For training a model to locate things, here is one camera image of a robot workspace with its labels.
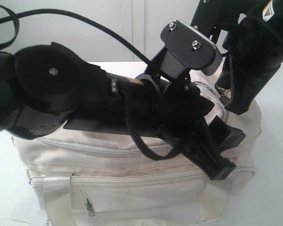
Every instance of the white bag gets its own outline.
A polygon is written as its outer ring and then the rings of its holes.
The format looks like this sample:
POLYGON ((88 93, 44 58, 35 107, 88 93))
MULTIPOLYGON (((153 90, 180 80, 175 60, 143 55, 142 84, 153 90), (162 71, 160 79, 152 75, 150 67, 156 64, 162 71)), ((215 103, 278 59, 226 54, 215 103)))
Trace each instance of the white bag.
MULTIPOLYGON (((119 225, 130 219, 191 225, 223 212, 230 194, 239 194, 254 175, 251 152, 260 134, 261 113, 255 102, 243 115, 227 113, 204 75, 194 73, 201 94, 215 103, 207 122, 218 115, 246 134, 238 147, 222 153, 237 165, 233 173, 226 180, 210 181, 182 155, 152 161, 129 136, 59 129, 33 141, 14 138, 52 226, 119 225)), ((171 149, 160 139, 143 140, 160 155, 171 149)))

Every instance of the bag strap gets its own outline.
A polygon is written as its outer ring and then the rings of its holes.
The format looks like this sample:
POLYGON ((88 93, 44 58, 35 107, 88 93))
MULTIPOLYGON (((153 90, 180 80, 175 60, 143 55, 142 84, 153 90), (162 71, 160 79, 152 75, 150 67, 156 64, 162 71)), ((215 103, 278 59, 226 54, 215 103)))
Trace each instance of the bag strap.
POLYGON ((231 177, 232 175, 229 175, 225 180, 208 178, 200 207, 202 222, 218 218, 225 210, 232 188, 231 177))
POLYGON ((44 180, 43 197, 45 211, 52 226, 75 226, 72 215, 71 173, 48 173, 44 180))

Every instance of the white canvas bag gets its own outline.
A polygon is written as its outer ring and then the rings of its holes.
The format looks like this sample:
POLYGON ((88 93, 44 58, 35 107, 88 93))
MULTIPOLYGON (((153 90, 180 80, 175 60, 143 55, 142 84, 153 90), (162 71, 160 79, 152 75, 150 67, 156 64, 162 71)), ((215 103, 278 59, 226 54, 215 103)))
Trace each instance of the white canvas bag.
MULTIPOLYGON (((224 110, 213 88, 216 76, 192 75, 201 94, 215 103, 207 122, 218 115, 246 134, 238 147, 222 153, 237 165, 223 181, 210 181, 181 154, 165 161, 148 159, 129 136, 59 129, 33 141, 14 138, 52 226, 125 225, 135 219, 192 225, 216 219, 255 173, 251 152, 261 123, 255 102, 240 116, 224 110)), ((171 149, 160 139, 144 141, 160 155, 171 149)))

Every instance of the zipper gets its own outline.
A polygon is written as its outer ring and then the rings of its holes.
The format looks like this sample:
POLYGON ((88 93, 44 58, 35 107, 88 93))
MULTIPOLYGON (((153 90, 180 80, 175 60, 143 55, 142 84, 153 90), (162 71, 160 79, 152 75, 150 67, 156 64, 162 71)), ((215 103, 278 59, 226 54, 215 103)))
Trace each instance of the zipper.
MULTIPOLYGON (((140 154, 140 150, 138 147, 133 147, 129 149, 115 149, 115 148, 109 148, 109 147, 102 147, 102 146, 92 146, 87 144, 78 144, 78 143, 71 143, 71 142, 64 142, 64 141, 56 141, 56 140, 49 140, 45 138, 38 138, 39 141, 41 141, 44 144, 57 146, 73 151, 81 151, 81 152, 87 152, 92 153, 94 155, 100 155, 100 156, 115 156, 115 155, 123 155, 123 154, 140 154)), ((168 144, 159 144, 150 146, 150 148, 153 151, 160 151, 160 150, 166 150, 170 149, 171 146, 168 144)))
MULTIPOLYGON (((254 171, 252 163, 237 164, 237 171, 254 171)), ((182 180, 192 180, 206 177, 205 173, 200 169, 193 169, 184 172, 167 173, 160 175, 150 175, 141 177, 98 177, 98 176, 81 176, 79 174, 71 177, 73 185, 92 185, 106 187, 127 187, 127 186, 150 186, 158 184, 175 183, 182 180)), ((44 178, 32 178, 32 186, 41 186, 44 183, 44 178)))

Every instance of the white table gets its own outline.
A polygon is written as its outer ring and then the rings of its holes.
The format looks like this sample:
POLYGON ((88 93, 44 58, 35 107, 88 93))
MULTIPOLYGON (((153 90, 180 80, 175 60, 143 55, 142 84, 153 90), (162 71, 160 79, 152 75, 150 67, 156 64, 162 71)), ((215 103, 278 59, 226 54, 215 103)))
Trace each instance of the white table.
MULTIPOLYGON (((108 72, 135 77, 143 72, 144 63, 112 62, 96 63, 108 72)), ((253 154, 257 174, 239 197, 231 197, 227 209, 217 222, 204 226, 283 226, 283 66, 277 75, 258 95, 262 114, 262 134, 253 154)), ((22 164, 14 149, 11 136, 0 133, 0 226, 29 226, 28 223, 9 219, 18 205, 27 218, 33 208, 27 200, 36 204, 22 164)))

